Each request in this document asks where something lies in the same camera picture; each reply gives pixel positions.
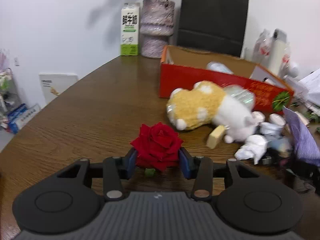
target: yellow knitted fabric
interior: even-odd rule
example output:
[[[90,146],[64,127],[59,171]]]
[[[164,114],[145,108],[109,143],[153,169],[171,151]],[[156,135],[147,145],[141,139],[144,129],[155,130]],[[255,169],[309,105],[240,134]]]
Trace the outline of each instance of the yellow knitted fabric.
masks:
[[[201,81],[193,90],[181,90],[169,99],[168,105],[174,105],[174,119],[183,119],[186,130],[195,129],[211,122],[226,95],[225,91],[215,83]],[[205,108],[207,115],[204,120],[199,119],[199,108]]]

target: yellow sponge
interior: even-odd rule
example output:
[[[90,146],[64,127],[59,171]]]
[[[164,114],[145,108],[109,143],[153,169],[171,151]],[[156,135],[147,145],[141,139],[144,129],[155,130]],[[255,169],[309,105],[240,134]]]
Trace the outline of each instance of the yellow sponge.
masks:
[[[226,131],[226,128],[223,125],[219,125],[218,127],[216,127],[209,134],[209,137],[207,139],[207,147],[209,147],[210,149],[214,149],[216,145],[221,141],[225,131]]]

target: rose petal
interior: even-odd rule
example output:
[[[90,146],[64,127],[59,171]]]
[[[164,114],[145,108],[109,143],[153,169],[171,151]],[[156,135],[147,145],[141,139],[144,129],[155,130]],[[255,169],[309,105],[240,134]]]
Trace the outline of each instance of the rose petal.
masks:
[[[153,157],[150,154],[140,154],[139,152],[138,152],[137,158],[141,159],[141,160],[145,160],[146,162],[157,162],[158,161],[157,158]]]
[[[138,152],[141,151],[141,138],[138,137],[130,143]]]
[[[178,153],[173,154],[167,154],[164,158],[162,158],[163,162],[178,162],[179,161],[179,155]]]
[[[160,144],[162,147],[169,149],[173,141],[173,138],[162,135],[161,132],[162,130],[159,134],[152,135],[152,139],[158,144]]]
[[[172,154],[172,153],[177,152],[180,149],[182,143],[183,143],[183,140],[181,140],[179,137],[177,137],[176,140],[172,143],[170,149],[167,149],[167,151],[165,153]]]
[[[175,132],[170,126],[164,125],[162,127],[162,130],[164,131],[166,136],[170,136],[171,138],[178,137],[179,133]]]
[[[141,135],[144,135],[144,136],[148,136],[149,135],[149,131],[150,131],[150,127],[145,125],[144,123],[141,125],[140,127],[140,134],[139,136]]]
[[[147,169],[154,168],[153,165],[151,165],[149,162],[141,159],[137,159],[136,165],[141,168],[147,168]]]
[[[151,165],[160,171],[165,171],[167,167],[179,166],[179,163],[178,162],[157,162],[157,163],[151,163]]]
[[[156,143],[153,139],[149,139],[149,152],[151,155],[156,157],[159,161],[162,160],[166,151],[167,151],[166,148]]]
[[[166,127],[169,126],[158,123],[150,128],[150,135],[151,138],[162,147],[170,148],[172,137],[167,135],[167,132],[165,131]]]

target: stuffed toy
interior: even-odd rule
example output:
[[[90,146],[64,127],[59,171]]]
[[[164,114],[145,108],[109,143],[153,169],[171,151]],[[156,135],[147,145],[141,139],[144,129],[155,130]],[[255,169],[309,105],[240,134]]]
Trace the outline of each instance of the stuffed toy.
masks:
[[[201,81],[193,90],[175,89],[167,103],[167,114],[177,130],[192,130],[213,123],[226,127],[225,142],[243,142],[258,125],[255,114],[220,86]]]

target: white sign board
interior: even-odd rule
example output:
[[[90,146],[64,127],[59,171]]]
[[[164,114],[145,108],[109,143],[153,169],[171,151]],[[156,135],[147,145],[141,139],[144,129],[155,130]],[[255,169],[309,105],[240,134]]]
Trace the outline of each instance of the white sign board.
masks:
[[[47,104],[78,81],[74,74],[39,74],[39,77]]]

